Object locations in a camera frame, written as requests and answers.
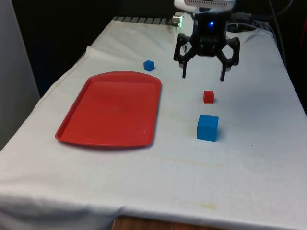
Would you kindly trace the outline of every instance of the white wall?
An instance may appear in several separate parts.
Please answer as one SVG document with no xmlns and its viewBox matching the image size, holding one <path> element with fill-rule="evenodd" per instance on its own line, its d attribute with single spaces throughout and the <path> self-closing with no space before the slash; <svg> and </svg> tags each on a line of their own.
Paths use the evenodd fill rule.
<svg viewBox="0 0 307 230">
<path fill-rule="evenodd" d="M 0 150 L 39 99 L 11 0 L 0 0 Z"/>
</svg>

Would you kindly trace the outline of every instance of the large blue cube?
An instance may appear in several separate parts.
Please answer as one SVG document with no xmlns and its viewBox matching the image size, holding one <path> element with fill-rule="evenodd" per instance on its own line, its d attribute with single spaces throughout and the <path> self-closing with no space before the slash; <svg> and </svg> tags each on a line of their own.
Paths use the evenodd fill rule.
<svg viewBox="0 0 307 230">
<path fill-rule="evenodd" d="M 197 124 L 197 139 L 216 141 L 218 123 L 219 118 L 217 116 L 200 115 Z"/>
<path fill-rule="evenodd" d="M 150 60 L 147 60 L 144 62 L 144 70 L 146 71 L 153 71 L 154 70 L 154 62 L 153 61 L 150 61 Z"/>
</svg>

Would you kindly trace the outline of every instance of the dark background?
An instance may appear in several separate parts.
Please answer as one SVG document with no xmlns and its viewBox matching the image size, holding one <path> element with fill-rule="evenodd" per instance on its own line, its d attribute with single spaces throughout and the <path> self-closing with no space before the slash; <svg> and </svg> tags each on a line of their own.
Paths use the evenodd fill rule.
<svg viewBox="0 0 307 230">
<path fill-rule="evenodd" d="M 32 70 L 42 96 L 69 70 L 114 16 L 171 18 L 174 0 L 12 0 Z M 272 0 L 276 11 L 289 0 Z M 235 11 L 270 15 L 267 0 L 238 0 Z M 307 112 L 304 78 L 307 74 L 306 40 L 300 38 L 307 15 L 307 1 L 295 0 L 279 17 L 286 49 L 288 73 Z M 273 28 L 274 21 L 268 20 Z"/>
</svg>

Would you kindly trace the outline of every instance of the robotic arm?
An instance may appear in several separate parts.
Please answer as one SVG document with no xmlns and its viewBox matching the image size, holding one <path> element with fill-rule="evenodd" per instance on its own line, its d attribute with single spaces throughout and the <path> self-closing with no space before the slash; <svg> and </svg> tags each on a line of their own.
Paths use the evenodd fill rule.
<svg viewBox="0 0 307 230">
<path fill-rule="evenodd" d="M 231 16 L 236 0 L 175 0 L 175 6 L 194 14 L 192 36 L 179 34 L 174 54 L 174 60 L 183 64 L 183 78 L 186 77 L 187 62 L 196 55 L 214 57 L 221 61 L 221 81 L 224 81 L 226 71 L 239 64 L 240 40 L 235 37 L 226 39 L 227 21 Z M 190 42 L 191 49 L 180 54 L 180 49 Z M 222 49 L 229 45 L 233 56 L 227 59 Z"/>
</svg>

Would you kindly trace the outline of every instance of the blue led light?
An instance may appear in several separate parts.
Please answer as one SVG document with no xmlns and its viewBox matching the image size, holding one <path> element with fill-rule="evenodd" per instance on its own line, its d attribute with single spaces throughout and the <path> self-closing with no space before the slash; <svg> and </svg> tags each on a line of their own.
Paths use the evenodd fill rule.
<svg viewBox="0 0 307 230">
<path fill-rule="evenodd" d="M 214 26 L 214 21 L 209 22 L 208 26 L 212 28 Z"/>
</svg>

